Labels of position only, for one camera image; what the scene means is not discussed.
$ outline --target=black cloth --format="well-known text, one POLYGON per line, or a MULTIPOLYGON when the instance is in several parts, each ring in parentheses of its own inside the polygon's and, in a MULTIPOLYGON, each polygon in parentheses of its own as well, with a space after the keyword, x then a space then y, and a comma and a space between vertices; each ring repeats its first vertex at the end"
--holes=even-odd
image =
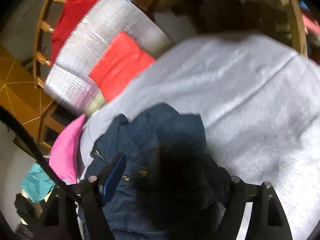
POLYGON ((33 231, 31 230, 31 228, 27 225, 24 224, 19 224, 15 234, 17 237, 19 237, 19 239, 21 240, 31 240, 33 239, 33 231))
MULTIPOLYGON (((97 175, 119 152, 126 155, 124 174, 130 179, 120 181, 103 207, 116 240, 200 239, 204 230, 195 232, 199 214, 215 202, 193 162, 205 148, 200 115, 180 115, 166 104, 144 111, 132 122, 124 115, 113 120, 95 142, 85 179, 97 175), (138 172, 141 167, 147 169, 144 177, 138 172)), ((85 223, 82 212, 79 217, 85 223)))
POLYGON ((16 195, 14 206, 17 209, 17 214, 21 217, 34 231, 38 223, 38 219, 35 215, 35 210, 30 202, 22 196, 21 193, 16 195))

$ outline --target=black cable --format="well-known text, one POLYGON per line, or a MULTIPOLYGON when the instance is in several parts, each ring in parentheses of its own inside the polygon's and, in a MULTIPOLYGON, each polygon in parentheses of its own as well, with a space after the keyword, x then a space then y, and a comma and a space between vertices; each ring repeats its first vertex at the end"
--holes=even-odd
POLYGON ((25 145, 30 150, 33 158, 37 160, 39 165, 42 167, 44 172, 52 179, 52 181, 56 184, 56 186, 60 187, 65 191, 67 195, 69 195, 74 201, 80 203, 80 197, 67 187, 65 182, 63 182, 57 174, 51 169, 49 164, 46 162, 44 157, 42 156, 39 148, 33 141, 32 137, 27 133, 27 131, 23 128, 23 126, 3 107, 0 107, 0 121, 10 127, 16 135, 20 137, 20 139, 25 143, 25 145))

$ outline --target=gray bed sheet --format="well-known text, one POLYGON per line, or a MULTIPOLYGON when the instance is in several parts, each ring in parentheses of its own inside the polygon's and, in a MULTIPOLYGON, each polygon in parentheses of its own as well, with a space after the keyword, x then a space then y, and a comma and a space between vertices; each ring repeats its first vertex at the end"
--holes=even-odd
MULTIPOLYGON (((314 62, 258 33, 187 40, 91 117, 80 142, 80 173, 115 116, 132 120, 161 102, 201 114, 217 164, 246 183, 271 181, 293 239, 308 238, 320 219, 320 71, 314 62)), ((250 212, 247 204, 237 239, 245 237, 250 212)))

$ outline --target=gray fabric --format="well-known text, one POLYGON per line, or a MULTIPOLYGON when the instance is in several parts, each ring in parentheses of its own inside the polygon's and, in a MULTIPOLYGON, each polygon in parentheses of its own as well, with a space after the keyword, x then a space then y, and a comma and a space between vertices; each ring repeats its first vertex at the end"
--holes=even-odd
POLYGON ((133 3, 98 0, 62 46, 44 91, 67 109, 84 113, 100 91, 88 75, 120 31, 154 58, 172 46, 162 30, 133 3))
MULTIPOLYGON (((294 240, 320 219, 320 71, 266 36, 198 37, 163 55, 98 111, 81 137, 85 167, 93 142, 123 113, 129 120, 164 102, 199 113, 208 151, 246 183, 275 187, 294 240)), ((244 239, 251 206, 237 239, 244 239)))

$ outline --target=red cloth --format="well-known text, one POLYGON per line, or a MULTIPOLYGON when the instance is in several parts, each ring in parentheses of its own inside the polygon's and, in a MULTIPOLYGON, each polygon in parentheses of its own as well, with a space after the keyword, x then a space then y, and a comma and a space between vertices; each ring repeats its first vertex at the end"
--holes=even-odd
POLYGON ((98 0, 66 0, 62 14, 52 34, 51 65, 77 24, 98 0))
POLYGON ((110 102, 154 61, 130 36, 121 31, 112 39, 89 77, 100 88, 105 100, 110 102))

